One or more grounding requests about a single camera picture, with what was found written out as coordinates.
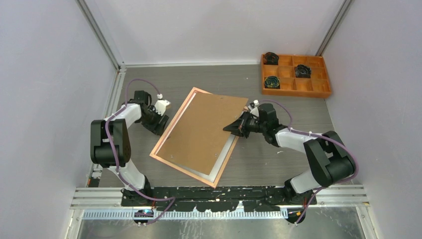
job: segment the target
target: orange frame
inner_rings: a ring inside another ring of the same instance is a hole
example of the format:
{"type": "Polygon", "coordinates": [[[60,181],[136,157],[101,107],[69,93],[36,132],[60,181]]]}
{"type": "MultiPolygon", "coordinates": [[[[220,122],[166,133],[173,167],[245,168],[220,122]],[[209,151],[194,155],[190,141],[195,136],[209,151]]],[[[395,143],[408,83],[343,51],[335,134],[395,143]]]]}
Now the orange frame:
{"type": "Polygon", "coordinates": [[[224,158],[224,161],[221,165],[220,170],[217,173],[217,176],[214,179],[214,182],[211,182],[205,178],[202,178],[192,172],[189,172],[188,170],[170,162],[165,160],[164,158],[161,158],[157,155],[158,151],[160,150],[161,146],[163,146],[165,140],[167,139],[167,137],[170,135],[171,131],[173,130],[174,126],[176,125],[177,121],[180,119],[180,117],[182,117],[183,112],[185,111],[185,109],[188,107],[189,103],[191,102],[191,100],[193,99],[195,93],[200,92],[200,93],[207,93],[210,94],[210,92],[206,92],[203,91],[201,89],[198,89],[196,87],[193,87],[191,92],[188,94],[188,96],[186,97],[185,101],[183,102],[182,106],[180,106],[179,110],[177,111],[176,115],[173,117],[173,119],[171,120],[169,126],[166,128],[166,130],[164,131],[163,135],[161,136],[161,138],[158,140],[157,144],[155,145],[155,147],[152,149],[151,153],[149,154],[149,156],[151,156],[152,158],[157,159],[158,161],[165,163],[167,165],[169,165],[172,168],[175,168],[179,171],[181,171],[182,173],[185,173],[213,188],[215,188],[220,180],[221,175],[223,174],[223,171],[227,165],[228,160],[230,159],[231,153],[233,152],[234,147],[236,146],[237,140],[239,139],[238,136],[236,136],[233,140],[233,142],[231,143],[230,149],[227,152],[226,157],[224,158]]]}

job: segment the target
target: gray floor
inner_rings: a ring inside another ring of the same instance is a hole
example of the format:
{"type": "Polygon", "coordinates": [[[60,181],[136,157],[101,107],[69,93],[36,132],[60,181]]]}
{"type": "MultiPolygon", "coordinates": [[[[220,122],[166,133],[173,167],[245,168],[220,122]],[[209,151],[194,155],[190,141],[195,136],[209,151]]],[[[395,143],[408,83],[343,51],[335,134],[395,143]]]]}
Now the gray floor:
{"type": "MultiPolygon", "coordinates": [[[[129,68],[120,103],[124,102],[127,83],[134,78],[147,79],[156,84],[164,98],[172,103],[172,108],[167,112],[170,119],[192,87],[198,87],[213,94],[246,97],[250,101],[277,100],[291,111],[294,128],[312,132],[333,130],[323,99],[262,95],[259,65],[129,68]]],[[[144,82],[132,83],[129,97],[133,97],[135,90],[146,90],[153,96],[153,101],[156,100],[154,89],[144,82]]],[[[280,123],[288,124],[287,114],[275,108],[280,123]]],[[[196,179],[149,157],[159,136],[153,135],[140,124],[134,124],[129,129],[129,137],[132,160],[139,171],[148,177],[151,186],[204,186],[196,179]]],[[[239,139],[219,185],[283,185],[284,181],[308,168],[304,154],[269,145],[262,135],[252,133],[248,139],[239,139]]],[[[100,187],[120,186],[122,183],[116,176],[108,170],[103,171],[100,187]]]]}
{"type": "Polygon", "coordinates": [[[83,220],[79,239],[364,239],[355,208],[309,208],[297,227],[284,219],[158,221],[83,220]]]}

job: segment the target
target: cable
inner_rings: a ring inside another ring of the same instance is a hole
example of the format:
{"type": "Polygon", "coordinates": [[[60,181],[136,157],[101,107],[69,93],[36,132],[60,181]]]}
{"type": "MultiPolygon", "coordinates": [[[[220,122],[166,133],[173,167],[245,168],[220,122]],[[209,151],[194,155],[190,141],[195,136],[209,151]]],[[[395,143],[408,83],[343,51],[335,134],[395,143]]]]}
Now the cable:
{"type": "MultiPolygon", "coordinates": [[[[292,122],[293,122],[293,117],[292,117],[292,114],[289,112],[289,110],[288,110],[288,109],[287,109],[284,105],[282,105],[281,103],[279,103],[279,102],[277,102],[277,101],[273,101],[273,100],[263,100],[263,101],[261,101],[261,102],[272,102],[272,103],[275,103],[275,104],[277,104],[278,106],[280,106],[281,108],[283,108],[283,109],[286,111],[286,113],[287,113],[287,114],[289,115],[289,117],[290,117],[290,122],[289,122],[289,124],[287,125],[287,128],[290,130],[290,132],[292,132],[292,133],[296,133],[296,134],[300,134],[300,135],[312,136],[312,137],[317,137],[317,138],[324,139],[324,140],[329,141],[329,142],[331,142],[331,143],[333,143],[333,144],[335,144],[335,145],[339,146],[340,148],[344,149],[344,151],[346,151],[346,152],[350,155],[350,157],[352,158],[352,160],[353,160],[353,161],[354,161],[354,163],[355,163],[355,172],[353,173],[353,175],[352,175],[352,176],[350,176],[350,177],[348,177],[348,178],[345,178],[345,179],[342,179],[342,180],[340,180],[340,181],[337,181],[336,183],[344,183],[344,182],[348,182],[348,181],[350,181],[350,180],[354,179],[354,178],[357,176],[357,174],[359,173],[359,163],[357,162],[356,157],[354,156],[354,154],[353,154],[350,150],[348,150],[348,149],[346,148],[346,146],[344,146],[343,144],[341,144],[341,143],[339,143],[339,142],[335,141],[334,139],[331,139],[331,138],[328,138],[328,137],[325,137],[325,136],[322,136],[322,135],[319,135],[319,134],[314,134],[314,133],[310,133],[310,132],[303,132],[303,131],[299,131],[299,130],[295,130],[295,129],[293,129],[293,128],[292,128],[292,122]]],[[[298,223],[298,222],[302,219],[303,215],[305,214],[306,210],[308,209],[308,207],[309,207],[309,205],[311,204],[312,200],[314,199],[315,195],[316,195],[318,192],[320,192],[322,189],[323,189],[323,187],[316,188],[315,193],[312,195],[312,197],[309,199],[309,202],[306,204],[306,206],[305,206],[305,209],[304,209],[303,213],[302,213],[302,214],[301,214],[301,216],[300,216],[300,217],[296,220],[296,222],[295,222],[295,224],[296,224],[296,225],[297,225],[297,223],[298,223]]]]}
{"type": "Polygon", "coordinates": [[[265,88],[268,88],[268,89],[279,89],[280,80],[276,76],[269,76],[265,78],[264,86],[265,88]]]}
{"type": "Polygon", "coordinates": [[[264,55],[264,65],[278,65],[278,55],[273,52],[267,52],[264,55]]]}
{"type": "Polygon", "coordinates": [[[134,81],[143,81],[143,82],[146,82],[146,83],[150,84],[152,87],[154,87],[154,89],[157,91],[157,94],[160,94],[160,91],[158,90],[158,88],[152,82],[150,82],[148,80],[144,80],[144,79],[133,79],[133,80],[129,81],[129,83],[127,83],[127,86],[126,86],[126,91],[124,93],[124,105],[125,106],[127,106],[127,101],[128,101],[127,100],[127,95],[128,95],[129,85],[132,82],[134,82],[134,81]]]}
{"type": "Polygon", "coordinates": [[[119,115],[121,112],[123,112],[126,108],[127,108],[127,92],[128,92],[128,89],[129,89],[129,86],[130,86],[130,84],[132,83],[132,82],[134,82],[134,81],[144,81],[144,82],[146,82],[146,83],[148,83],[148,84],[150,84],[151,86],[153,86],[154,88],[155,88],[155,90],[157,90],[157,93],[158,94],[160,94],[160,92],[158,91],[158,89],[157,89],[157,87],[155,87],[155,85],[154,84],[152,84],[151,82],[149,82],[149,81],[147,81],[147,80],[142,80],[142,79],[133,79],[133,80],[131,80],[128,84],[127,84],[127,86],[126,86],[126,92],[125,92],[125,104],[124,104],[124,107],[122,107],[122,108],[120,108],[120,110],[118,110],[116,113],[114,113],[113,115],[111,115],[108,119],[107,119],[107,121],[105,122],[105,133],[107,134],[107,138],[108,138],[108,140],[109,140],[109,142],[110,142],[110,146],[111,146],[111,150],[113,151],[113,155],[114,155],[114,159],[115,159],[115,161],[116,161],[116,173],[117,173],[117,175],[118,175],[118,177],[119,177],[119,179],[125,184],[125,185],[127,185],[129,188],[131,188],[131,189],[133,189],[137,194],[139,194],[140,196],[142,196],[143,198],[146,198],[146,199],[148,199],[148,200],[152,200],[152,201],[158,201],[158,202],[164,202],[164,201],[170,201],[170,200],[172,200],[170,203],[169,203],[169,205],[164,209],[164,211],[159,215],[159,216],[157,216],[156,218],[154,218],[152,221],[149,221],[149,222],[147,222],[146,224],[147,225],[149,225],[149,224],[152,224],[152,223],[154,223],[154,222],[156,222],[160,217],[162,217],[163,215],[164,215],[164,213],[166,213],[166,211],[168,211],[169,210],[169,208],[173,205],[173,203],[175,202],[175,200],[176,200],[176,198],[175,197],[170,197],[170,198],[151,198],[151,197],[148,197],[148,196],[146,196],[145,194],[143,194],[143,193],[141,193],[137,188],[135,188],[133,185],[131,185],[129,182],[127,182],[123,177],[122,177],[122,175],[119,173],[119,169],[120,169],[120,164],[119,164],[119,160],[118,160],[118,155],[117,155],[117,151],[116,151],[116,146],[114,145],[114,142],[113,142],[113,138],[112,138],[112,136],[111,136],[111,134],[110,134],[110,127],[109,127],[109,124],[110,124],[110,121],[112,120],[112,119],[114,119],[115,117],[116,117],[116,115],[119,115]]]}

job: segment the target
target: wooden board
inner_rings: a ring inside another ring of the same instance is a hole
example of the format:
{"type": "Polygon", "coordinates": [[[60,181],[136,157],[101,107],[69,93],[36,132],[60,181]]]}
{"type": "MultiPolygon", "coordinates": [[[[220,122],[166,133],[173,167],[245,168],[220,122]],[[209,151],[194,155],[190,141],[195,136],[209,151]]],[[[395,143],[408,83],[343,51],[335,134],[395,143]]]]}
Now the wooden board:
{"type": "Polygon", "coordinates": [[[238,137],[222,128],[239,117],[247,98],[212,95],[193,88],[164,131],[150,156],[212,187],[216,187],[238,137]],[[210,174],[224,146],[229,150],[214,180],[187,170],[210,174]]]}

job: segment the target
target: gray table surface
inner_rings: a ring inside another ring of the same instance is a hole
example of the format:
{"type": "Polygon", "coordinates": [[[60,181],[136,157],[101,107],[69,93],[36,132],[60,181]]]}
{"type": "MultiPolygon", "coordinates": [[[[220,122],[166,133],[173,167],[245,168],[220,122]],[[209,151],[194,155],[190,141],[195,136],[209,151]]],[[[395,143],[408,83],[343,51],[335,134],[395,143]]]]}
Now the gray table surface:
{"type": "MultiPolygon", "coordinates": [[[[324,133],[333,130],[324,99],[303,97],[265,96],[260,91],[259,65],[184,66],[129,68],[126,72],[120,103],[124,102],[127,83],[134,78],[152,81],[172,108],[166,114],[173,118],[192,89],[197,87],[213,94],[272,99],[285,105],[293,115],[293,128],[324,133]]],[[[129,97],[135,90],[145,90],[156,101],[155,90],[144,82],[134,82],[129,87],[129,97]]],[[[288,124],[289,118],[278,106],[280,123],[288,124]]],[[[200,181],[179,172],[149,156],[159,136],[153,135],[141,124],[129,128],[132,160],[151,186],[206,186],[200,181]]],[[[288,148],[269,145],[261,134],[252,133],[248,139],[240,138],[220,179],[220,186],[234,185],[283,185],[309,168],[304,154],[288,148]]],[[[104,170],[100,187],[121,187],[122,183],[108,170],[104,170]]]]}

